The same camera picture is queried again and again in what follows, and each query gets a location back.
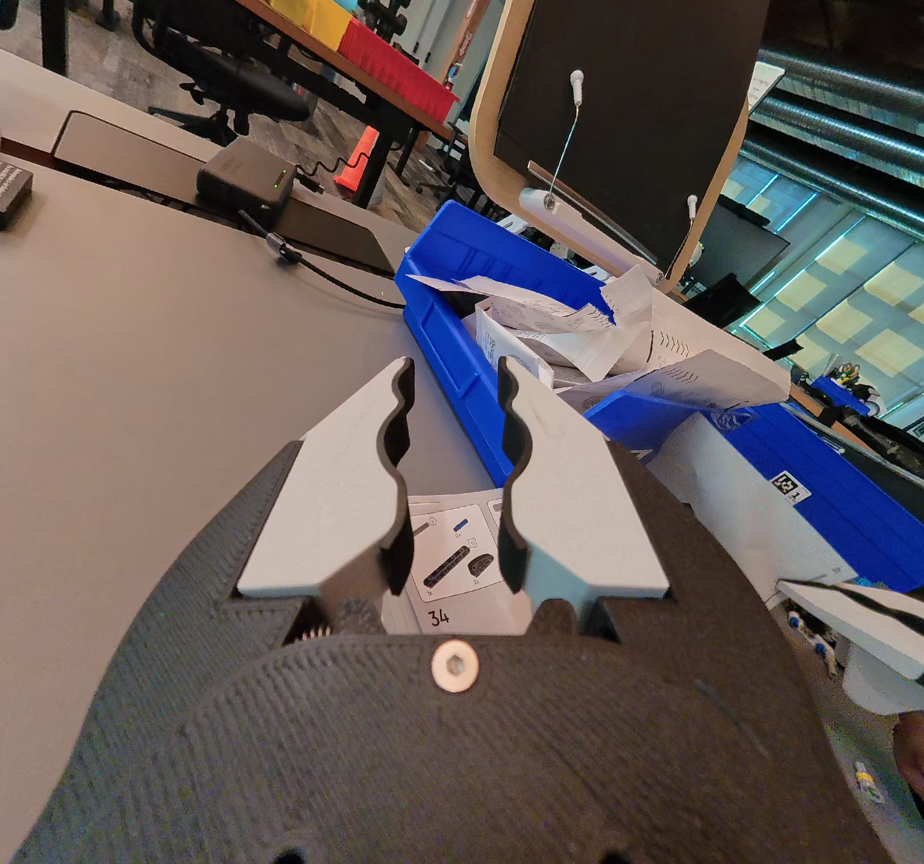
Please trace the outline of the wood-framed blackboard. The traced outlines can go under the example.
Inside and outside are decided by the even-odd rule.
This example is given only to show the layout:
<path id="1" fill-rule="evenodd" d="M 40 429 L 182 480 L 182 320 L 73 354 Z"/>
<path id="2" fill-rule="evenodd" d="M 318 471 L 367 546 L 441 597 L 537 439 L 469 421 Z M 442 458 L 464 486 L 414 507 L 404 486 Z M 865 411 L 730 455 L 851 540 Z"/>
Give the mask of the wood-framed blackboard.
<path id="1" fill-rule="evenodd" d="M 670 292 L 743 143 L 769 2 L 506 0 L 468 133 L 486 195 Z"/>

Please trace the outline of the lego pieces with blue pins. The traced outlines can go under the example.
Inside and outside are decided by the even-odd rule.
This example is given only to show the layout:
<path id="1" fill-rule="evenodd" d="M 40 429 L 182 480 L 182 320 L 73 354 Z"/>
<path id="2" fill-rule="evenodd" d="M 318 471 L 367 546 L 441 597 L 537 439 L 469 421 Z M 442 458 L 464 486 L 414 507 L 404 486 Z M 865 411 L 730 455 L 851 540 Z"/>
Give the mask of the lego pieces with blue pins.
<path id="1" fill-rule="evenodd" d="M 813 632 L 804 617 L 796 610 L 787 611 L 786 621 L 787 626 L 818 655 L 824 663 L 829 677 L 838 677 L 839 667 L 834 646 L 822 635 Z"/>

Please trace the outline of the black monitor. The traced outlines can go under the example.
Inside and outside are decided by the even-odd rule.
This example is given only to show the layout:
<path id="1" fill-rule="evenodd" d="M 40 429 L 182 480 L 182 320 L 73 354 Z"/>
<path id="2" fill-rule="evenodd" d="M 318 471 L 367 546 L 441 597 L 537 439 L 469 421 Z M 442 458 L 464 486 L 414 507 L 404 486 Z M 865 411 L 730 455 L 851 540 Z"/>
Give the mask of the black monitor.
<path id="1" fill-rule="evenodd" d="M 693 282 L 710 288 L 734 274 L 747 287 L 768 273 L 790 246 L 770 231 L 769 223 L 767 217 L 720 195 L 699 238 L 699 260 L 687 270 Z"/>

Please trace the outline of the blue plastic bin with tag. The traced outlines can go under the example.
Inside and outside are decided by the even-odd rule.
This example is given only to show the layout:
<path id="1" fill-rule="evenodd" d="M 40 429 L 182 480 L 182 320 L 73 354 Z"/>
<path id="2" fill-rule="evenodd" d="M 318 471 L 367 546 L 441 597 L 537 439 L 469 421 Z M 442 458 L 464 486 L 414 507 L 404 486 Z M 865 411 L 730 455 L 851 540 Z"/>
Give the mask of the blue plastic bin with tag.
<path id="1" fill-rule="evenodd" d="M 579 411 L 632 450 L 768 605 L 779 580 L 922 588 L 922 520 L 790 408 L 594 393 Z"/>

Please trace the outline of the small blue bin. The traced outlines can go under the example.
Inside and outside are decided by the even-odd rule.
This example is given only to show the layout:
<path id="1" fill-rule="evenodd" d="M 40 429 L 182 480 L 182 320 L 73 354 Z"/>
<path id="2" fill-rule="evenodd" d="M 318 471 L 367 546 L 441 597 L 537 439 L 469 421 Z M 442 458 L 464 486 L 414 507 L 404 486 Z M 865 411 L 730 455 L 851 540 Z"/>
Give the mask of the small blue bin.
<path id="1" fill-rule="evenodd" d="M 860 365 L 843 362 L 815 379 L 810 387 L 826 396 L 835 407 L 848 407 L 861 415 L 884 414 L 884 400 L 875 385 L 865 382 Z"/>

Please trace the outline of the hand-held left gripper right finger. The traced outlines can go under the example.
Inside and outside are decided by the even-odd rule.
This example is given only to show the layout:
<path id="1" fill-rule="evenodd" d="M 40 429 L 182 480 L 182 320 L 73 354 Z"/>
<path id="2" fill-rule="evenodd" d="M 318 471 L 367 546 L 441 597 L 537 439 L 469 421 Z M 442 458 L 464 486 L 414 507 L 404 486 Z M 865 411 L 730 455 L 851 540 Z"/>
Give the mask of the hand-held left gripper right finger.
<path id="1" fill-rule="evenodd" d="M 532 602 L 661 599 L 669 581 L 604 435 L 515 358 L 498 365 L 498 560 Z"/>

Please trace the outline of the small black box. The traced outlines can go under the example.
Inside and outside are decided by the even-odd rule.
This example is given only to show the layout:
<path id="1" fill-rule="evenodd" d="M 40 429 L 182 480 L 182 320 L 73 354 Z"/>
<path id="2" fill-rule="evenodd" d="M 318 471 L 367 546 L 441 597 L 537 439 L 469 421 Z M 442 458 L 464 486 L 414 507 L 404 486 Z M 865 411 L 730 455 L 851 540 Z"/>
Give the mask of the small black box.
<path id="1" fill-rule="evenodd" d="M 32 195 L 33 173 L 1 161 L 1 231 L 10 229 Z"/>

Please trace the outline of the person's right hand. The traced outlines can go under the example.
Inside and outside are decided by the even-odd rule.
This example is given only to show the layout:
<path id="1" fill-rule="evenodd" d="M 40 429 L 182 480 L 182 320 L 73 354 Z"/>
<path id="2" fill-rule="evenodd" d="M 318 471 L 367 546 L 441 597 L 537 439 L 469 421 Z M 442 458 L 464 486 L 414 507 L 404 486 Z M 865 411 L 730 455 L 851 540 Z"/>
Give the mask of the person's right hand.
<path id="1" fill-rule="evenodd" d="M 923 804 L 923 711 L 900 713 L 893 730 L 895 764 L 918 806 Z"/>

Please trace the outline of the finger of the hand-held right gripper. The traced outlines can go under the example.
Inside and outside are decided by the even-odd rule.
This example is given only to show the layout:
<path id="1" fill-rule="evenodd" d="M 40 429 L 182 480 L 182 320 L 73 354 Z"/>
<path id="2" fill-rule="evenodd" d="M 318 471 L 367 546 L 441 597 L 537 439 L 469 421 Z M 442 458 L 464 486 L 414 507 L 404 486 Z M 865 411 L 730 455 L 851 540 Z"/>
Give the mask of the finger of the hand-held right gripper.
<path id="1" fill-rule="evenodd" d="M 844 690 L 870 712 L 923 710 L 923 622 L 900 623 L 866 610 L 842 584 L 779 581 L 778 590 L 849 644 Z"/>
<path id="2" fill-rule="evenodd" d="M 866 610 L 897 622 L 923 622 L 923 601 L 908 594 L 856 584 L 842 584 L 841 593 Z"/>

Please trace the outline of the long wooden table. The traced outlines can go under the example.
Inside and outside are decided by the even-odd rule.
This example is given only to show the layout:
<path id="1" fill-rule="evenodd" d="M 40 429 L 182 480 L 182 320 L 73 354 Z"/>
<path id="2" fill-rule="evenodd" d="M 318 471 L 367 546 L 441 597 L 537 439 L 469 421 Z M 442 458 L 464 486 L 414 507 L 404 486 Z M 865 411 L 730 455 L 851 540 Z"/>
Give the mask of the long wooden table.
<path id="1" fill-rule="evenodd" d="M 353 197 L 358 206 L 369 206 L 394 148 L 404 148 L 398 164 L 402 168 L 422 132 L 444 141 L 451 137 L 445 122 L 433 120 L 338 51 L 326 48 L 304 25 L 293 24 L 276 12 L 271 0 L 145 1 L 150 13 L 164 18 L 170 28 L 209 49 L 256 63 L 294 90 L 301 87 L 378 131 L 376 146 Z M 42 65 L 64 76 L 71 4 L 72 0 L 40 0 Z"/>

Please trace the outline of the grey speckled mat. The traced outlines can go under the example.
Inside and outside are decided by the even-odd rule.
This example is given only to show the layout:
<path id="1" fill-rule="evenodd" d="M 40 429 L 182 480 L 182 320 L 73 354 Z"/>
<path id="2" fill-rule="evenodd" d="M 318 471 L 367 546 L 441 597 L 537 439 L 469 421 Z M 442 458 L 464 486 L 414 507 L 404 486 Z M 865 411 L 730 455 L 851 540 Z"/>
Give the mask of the grey speckled mat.
<path id="1" fill-rule="evenodd" d="M 923 825 L 916 801 L 895 765 L 893 730 L 896 719 L 858 706 L 844 690 L 845 668 L 839 665 L 836 678 L 829 677 L 824 663 L 787 626 L 787 601 L 779 609 L 783 636 L 791 647 L 814 700 L 848 789 L 884 846 L 891 862 L 923 861 Z M 854 778 L 854 763 L 860 761 L 875 778 L 885 803 L 866 800 Z"/>

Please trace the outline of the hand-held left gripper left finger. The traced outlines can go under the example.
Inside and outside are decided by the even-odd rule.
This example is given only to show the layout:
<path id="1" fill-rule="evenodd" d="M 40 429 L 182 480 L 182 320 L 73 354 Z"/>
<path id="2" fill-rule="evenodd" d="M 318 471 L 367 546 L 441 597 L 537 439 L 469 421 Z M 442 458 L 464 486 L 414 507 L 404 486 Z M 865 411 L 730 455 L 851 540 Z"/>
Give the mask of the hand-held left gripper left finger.
<path id="1" fill-rule="evenodd" d="M 260 530 L 237 592 L 252 599 L 381 601 L 414 556 L 407 485 L 415 364 L 398 358 L 311 428 Z"/>

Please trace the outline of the black office chair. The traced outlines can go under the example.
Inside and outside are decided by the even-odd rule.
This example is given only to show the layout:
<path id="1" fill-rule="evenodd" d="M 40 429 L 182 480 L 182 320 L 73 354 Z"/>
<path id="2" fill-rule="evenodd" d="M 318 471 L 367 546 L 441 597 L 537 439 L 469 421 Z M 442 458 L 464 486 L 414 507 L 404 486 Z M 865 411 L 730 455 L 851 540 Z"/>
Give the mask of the black office chair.
<path id="1" fill-rule="evenodd" d="M 132 33 L 139 45 L 161 62 L 188 77 L 180 88 L 200 106 L 213 101 L 217 109 L 199 116 L 163 107 L 149 106 L 147 113 L 177 122 L 183 131 L 227 146 L 239 136 L 248 136 L 251 115 L 275 122 L 302 122 L 310 118 L 305 99 L 287 84 L 256 63 L 214 51 L 168 26 L 153 16 L 145 0 L 135 0 Z"/>

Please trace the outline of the white paper note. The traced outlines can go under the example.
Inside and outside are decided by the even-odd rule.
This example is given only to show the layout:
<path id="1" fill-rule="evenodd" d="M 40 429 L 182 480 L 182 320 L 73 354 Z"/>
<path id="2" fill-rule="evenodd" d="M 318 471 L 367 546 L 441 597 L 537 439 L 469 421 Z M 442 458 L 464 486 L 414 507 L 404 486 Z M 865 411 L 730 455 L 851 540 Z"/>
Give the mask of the white paper note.
<path id="1" fill-rule="evenodd" d="M 779 84 L 786 69 L 768 62 L 755 62 L 746 93 L 747 113 L 753 113 L 760 103 Z"/>

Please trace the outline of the orange cone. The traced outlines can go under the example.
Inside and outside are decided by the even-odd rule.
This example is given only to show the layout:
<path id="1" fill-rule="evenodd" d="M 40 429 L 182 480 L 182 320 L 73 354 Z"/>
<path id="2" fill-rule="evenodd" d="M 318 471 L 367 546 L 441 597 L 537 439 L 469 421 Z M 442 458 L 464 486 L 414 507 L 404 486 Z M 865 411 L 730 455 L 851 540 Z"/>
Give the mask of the orange cone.
<path id="1" fill-rule="evenodd" d="M 367 126 L 360 137 L 349 161 L 334 176 L 334 183 L 341 188 L 357 192 L 362 177 L 376 146 L 379 133 L 373 127 Z"/>

